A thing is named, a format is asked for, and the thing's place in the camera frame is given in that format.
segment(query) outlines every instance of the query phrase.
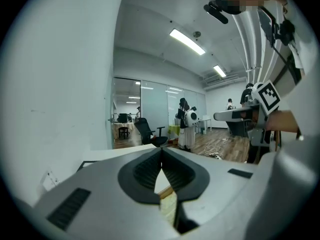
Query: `fluorescent light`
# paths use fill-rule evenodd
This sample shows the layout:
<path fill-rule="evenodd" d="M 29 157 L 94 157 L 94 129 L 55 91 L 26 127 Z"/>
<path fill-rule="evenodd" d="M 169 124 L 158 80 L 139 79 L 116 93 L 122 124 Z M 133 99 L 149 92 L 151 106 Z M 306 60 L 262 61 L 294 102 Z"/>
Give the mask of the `fluorescent light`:
<path fill-rule="evenodd" d="M 214 66 L 213 68 L 215 69 L 215 71 L 218 72 L 218 74 L 219 74 L 221 77 L 223 77 L 223 78 L 226 77 L 225 72 L 223 72 L 222 69 L 221 69 L 218 65 Z"/>
<path fill-rule="evenodd" d="M 176 29 L 172 30 L 172 32 L 170 33 L 170 36 L 172 36 L 173 38 L 184 43 L 186 46 L 190 47 L 192 50 L 194 50 L 199 55 L 202 55 L 205 53 L 205 51 L 199 45 L 197 45 L 189 37 L 185 36 L 184 34 L 182 34 L 180 31 L 178 31 Z"/>
<path fill-rule="evenodd" d="M 170 94 L 178 94 L 179 92 L 175 92 L 175 91 L 170 91 L 170 90 L 166 90 L 166 93 L 170 93 Z"/>
<path fill-rule="evenodd" d="M 183 90 L 180 90 L 180 89 L 178 89 L 178 88 L 169 87 L 169 89 L 175 90 L 175 91 L 179 91 L 179 92 L 183 92 Z"/>

